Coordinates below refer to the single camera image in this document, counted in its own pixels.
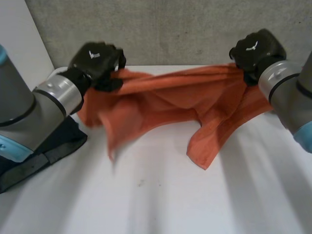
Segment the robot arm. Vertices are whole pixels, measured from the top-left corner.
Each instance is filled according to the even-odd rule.
[[[0,156],[24,161],[68,115],[80,110],[90,87],[105,92],[120,88],[122,80],[110,79],[110,73],[125,63],[121,49],[88,43],[67,71],[31,92],[0,46]]]
[[[312,53],[303,69],[286,60],[277,39],[266,29],[248,35],[230,51],[248,85],[260,91],[294,139],[312,153]]]

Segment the towel fold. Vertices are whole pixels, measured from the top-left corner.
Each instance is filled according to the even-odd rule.
[[[272,109],[257,86],[246,86],[234,64],[160,76],[123,69],[112,76],[124,80],[122,88],[88,90],[78,112],[87,126],[104,125],[112,160],[115,148],[155,127],[197,120],[201,128],[191,137],[187,155],[207,169],[235,129]]]

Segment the white wall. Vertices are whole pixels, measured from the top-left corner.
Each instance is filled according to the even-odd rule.
[[[30,89],[54,70],[24,0],[0,0],[0,44]]]

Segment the orange cloth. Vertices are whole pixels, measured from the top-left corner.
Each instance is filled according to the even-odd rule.
[[[104,125],[111,159],[113,149],[155,127],[197,120],[201,128],[191,137],[187,155],[207,169],[235,129],[271,110],[233,64],[161,76],[123,69],[113,76],[124,80],[122,88],[115,93],[90,89],[78,112],[87,126]]]

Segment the light blue cap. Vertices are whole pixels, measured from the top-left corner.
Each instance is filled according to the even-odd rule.
[[[32,153],[27,147],[0,135],[0,156],[14,162],[23,162]]]
[[[312,121],[299,128],[299,130],[293,135],[293,138],[305,151],[312,153]]]
[[[0,65],[4,64],[6,61],[7,55],[5,49],[0,45]]]

